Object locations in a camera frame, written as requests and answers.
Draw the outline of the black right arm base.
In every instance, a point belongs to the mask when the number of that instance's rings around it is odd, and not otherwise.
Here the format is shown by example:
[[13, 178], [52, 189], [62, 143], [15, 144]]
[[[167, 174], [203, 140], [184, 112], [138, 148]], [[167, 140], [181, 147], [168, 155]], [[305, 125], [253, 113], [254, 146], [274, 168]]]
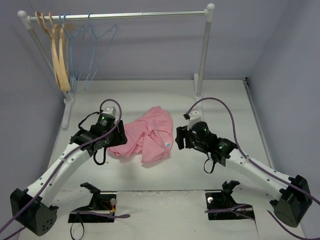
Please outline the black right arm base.
[[209, 221], [253, 220], [255, 214], [249, 204], [238, 203], [233, 198], [234, 188], [240, 182], [231, 180], [222, 184], [222, 190], [205, 193], [207, 217]]

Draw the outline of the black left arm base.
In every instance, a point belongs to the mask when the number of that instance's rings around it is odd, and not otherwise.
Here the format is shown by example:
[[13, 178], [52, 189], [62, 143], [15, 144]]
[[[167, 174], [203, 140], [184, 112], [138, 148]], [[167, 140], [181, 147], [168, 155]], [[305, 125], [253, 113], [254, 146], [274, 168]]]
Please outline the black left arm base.
[[[78, 207], [76, 211], [87, 211], [97, 214], [115, 215], [117, 195], [110, 192], [102, 192], [92, 184], [85, 182], [80, 185], [86, 188], [92, 195], [87, 205]], [[102, 224], [113, 223], [115, 220], [96, 214], [70, 213], [68, 223]]]

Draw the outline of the pink t shirt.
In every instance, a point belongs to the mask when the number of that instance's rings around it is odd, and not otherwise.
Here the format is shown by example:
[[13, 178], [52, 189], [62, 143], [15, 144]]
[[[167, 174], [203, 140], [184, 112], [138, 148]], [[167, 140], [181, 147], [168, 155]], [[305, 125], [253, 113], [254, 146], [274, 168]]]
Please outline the pink t shirt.
[[160, 106], [150, 108], [143, 116], [124, 125], [127, 143], [111, 147], [115, 158], [141, 155], [143, 165], [166, 159], [174, 142], [173, 120]]

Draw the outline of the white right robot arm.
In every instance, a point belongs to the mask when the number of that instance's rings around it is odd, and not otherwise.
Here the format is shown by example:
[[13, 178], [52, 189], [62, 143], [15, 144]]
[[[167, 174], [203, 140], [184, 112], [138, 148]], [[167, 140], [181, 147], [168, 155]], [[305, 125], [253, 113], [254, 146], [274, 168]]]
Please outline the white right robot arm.
[[273, 210], [281, 223], [296, 228], [312, 205], [308, 182], [300, 175], [292, 177], [259, 163], [246, 155], [234, 142], [211, 133], [204, 121], [192, 127], [179, 126], [175, 142], [180, 150], [194, 149], [207, 155], [212, 163], [235, 170], [256, 182], [266, 192], [258, 199], [266, 210]]

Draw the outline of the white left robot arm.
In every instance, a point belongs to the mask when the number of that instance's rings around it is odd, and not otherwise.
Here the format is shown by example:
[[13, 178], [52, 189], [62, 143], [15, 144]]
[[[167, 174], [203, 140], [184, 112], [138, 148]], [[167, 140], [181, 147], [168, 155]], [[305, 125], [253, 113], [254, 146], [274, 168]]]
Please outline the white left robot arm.
[[100, 149], [124, 145], [127, 142], [124, 125], [116, 120], [116, 109], [109, 107], [98, 112], [96, 124], [89, 130], [80, 128], [71, 137], [60, 157], [25, 190], [15, 189], [10, 205], [16, 221], [37, 236], [43, 236], [64, 215], [86, 207], [96, 209], [101, 191], [88, 182], [59, 196], [64, 184], [77, 169]]

